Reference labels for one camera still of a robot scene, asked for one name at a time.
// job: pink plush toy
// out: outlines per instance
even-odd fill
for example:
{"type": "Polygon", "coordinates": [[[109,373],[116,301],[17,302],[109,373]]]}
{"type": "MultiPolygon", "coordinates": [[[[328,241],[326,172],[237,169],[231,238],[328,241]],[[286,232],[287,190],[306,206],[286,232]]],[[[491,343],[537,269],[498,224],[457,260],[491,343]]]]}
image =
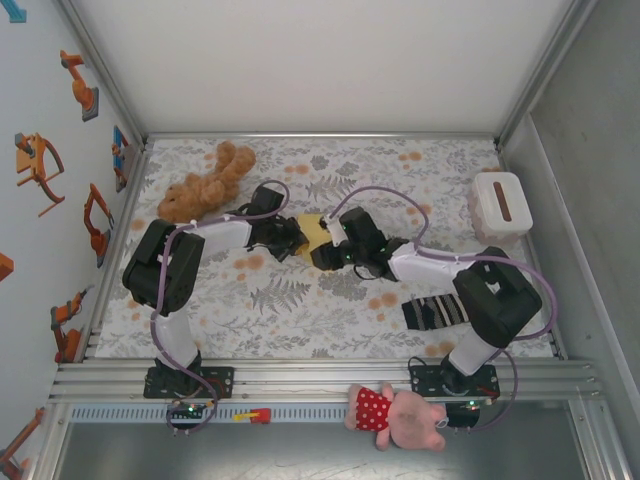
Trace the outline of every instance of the pink plush toy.
{"type": "Polygon", "coordinates": [[[351,385],[344,424],[349,430],[378,432],[379,450],[389,447],[391,437],[400,448],[441,452],[446,442],[436,432],[436,424],[446,416],[442,405],[431,405],[417,393],[401,391],[394,397],[388,383],[382,385],[382,395],[362,385],[351,385]]]}

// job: white box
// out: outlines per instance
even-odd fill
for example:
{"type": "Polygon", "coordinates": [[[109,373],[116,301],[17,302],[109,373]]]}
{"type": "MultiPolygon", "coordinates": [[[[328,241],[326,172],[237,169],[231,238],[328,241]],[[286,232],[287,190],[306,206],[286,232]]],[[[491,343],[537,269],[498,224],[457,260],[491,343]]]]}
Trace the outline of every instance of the white box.
{"type": "Polygon", "coordinates": [[[513,173],[479,173],[471,185],[469,211],[476,237],[484,245],[507,245],[533,226],[520,180],[513,173]]]}

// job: red clip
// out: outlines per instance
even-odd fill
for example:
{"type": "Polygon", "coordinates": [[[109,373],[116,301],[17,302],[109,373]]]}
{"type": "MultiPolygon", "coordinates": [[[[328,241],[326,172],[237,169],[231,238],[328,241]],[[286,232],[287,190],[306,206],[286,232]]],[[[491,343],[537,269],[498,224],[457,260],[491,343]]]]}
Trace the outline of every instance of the red clip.
{"type": "Polygon", "coordinates": [[[271,423],[270,408],[256,408],[255,410],[251,410],[251,413],[258,414],[258,416],[250,418],[251,423],[262,423],[263,425],[271,423]]]}

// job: yellow object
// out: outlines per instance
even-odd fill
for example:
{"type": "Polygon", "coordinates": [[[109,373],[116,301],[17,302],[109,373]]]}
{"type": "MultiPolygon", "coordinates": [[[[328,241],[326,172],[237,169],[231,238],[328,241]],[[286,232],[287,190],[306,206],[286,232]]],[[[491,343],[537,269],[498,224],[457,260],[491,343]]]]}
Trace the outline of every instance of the yellow object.
{"type": "Polygon", "coordinates": [[[250,418],[256,418],[259,415],[259,413],[238,413],[237,415],[233,416],[233,421],[241,422],[243,420],[249,420],[250,418]]]}
{"type": "Polygon", "coordinates": [[[303,213],[298,215],[298,225],[302,234],[307,237],[309,243],[303,245],[296,252],[297,255],[302,255],[310,265],[313,265],[311,259],[311,252],[318,248],[320,245],[331,242],[331,234],[328,230],[324,230],[320,226],[320,220],[324,215],[320,213],[303,213]]]}

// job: striped sock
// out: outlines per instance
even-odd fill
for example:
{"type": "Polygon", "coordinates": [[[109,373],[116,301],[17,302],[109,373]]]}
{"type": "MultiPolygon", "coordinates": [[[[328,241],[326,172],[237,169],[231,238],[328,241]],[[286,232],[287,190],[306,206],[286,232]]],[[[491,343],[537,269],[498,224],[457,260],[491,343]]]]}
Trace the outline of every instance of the striped sock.
{"type": "Polygon", "coordinates": [[[402,304],[409,330],[435,330],[469,321],[467,312],[457,295],[436,295],[414,298],[402,304]]]}

